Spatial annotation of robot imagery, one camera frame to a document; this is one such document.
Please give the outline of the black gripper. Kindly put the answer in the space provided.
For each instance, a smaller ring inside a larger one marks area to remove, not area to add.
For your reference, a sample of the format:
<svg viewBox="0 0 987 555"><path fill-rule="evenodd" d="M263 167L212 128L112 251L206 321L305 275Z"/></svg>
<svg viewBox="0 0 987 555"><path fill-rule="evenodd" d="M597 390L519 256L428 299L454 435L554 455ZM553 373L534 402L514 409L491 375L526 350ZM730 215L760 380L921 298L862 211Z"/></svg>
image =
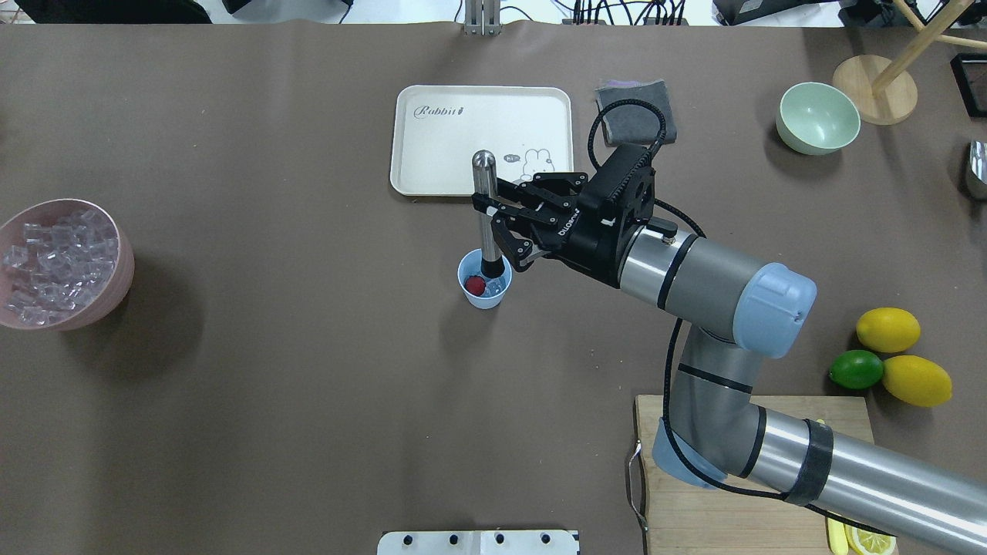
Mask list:
<svg viewBox="0 0 987 555"><path fill-rule="evenodd" d="M473 193L472 204L479 212L503 215L491 218L490 228L498 249L517 273L547 257L619 288L632 235L648 219L622 229L599 224L588 205L591 179L585 173L536 173L533 180L521 183L498 180L496 193Z"/></svg>

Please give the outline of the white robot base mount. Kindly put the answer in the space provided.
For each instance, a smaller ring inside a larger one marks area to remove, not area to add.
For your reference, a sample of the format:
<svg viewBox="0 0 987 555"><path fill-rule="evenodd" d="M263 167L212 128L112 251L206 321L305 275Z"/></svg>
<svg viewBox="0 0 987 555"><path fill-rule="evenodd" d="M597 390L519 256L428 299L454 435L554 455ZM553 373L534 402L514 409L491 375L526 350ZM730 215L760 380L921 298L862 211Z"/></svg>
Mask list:
<svg viewBox="0 0 987 555"><path fill-rule="evenodd" d="M377 554L581 554L577 531L440 530L392 531Z"/></svg>

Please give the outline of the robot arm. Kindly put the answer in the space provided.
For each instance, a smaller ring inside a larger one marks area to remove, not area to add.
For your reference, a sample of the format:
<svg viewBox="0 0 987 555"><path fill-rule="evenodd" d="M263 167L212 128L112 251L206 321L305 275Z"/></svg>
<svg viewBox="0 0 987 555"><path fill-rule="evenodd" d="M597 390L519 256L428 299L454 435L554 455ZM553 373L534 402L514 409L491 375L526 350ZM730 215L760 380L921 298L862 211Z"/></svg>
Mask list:
<svg viewBox="0 0 987 555"><path fill-rule="evenodd" d="M560 262L675 319L659 435L674 472L948 553L985 552L985 486L755 400L817 289L702 232L652 173L479 178L472 205L503 268Z"/></svg>

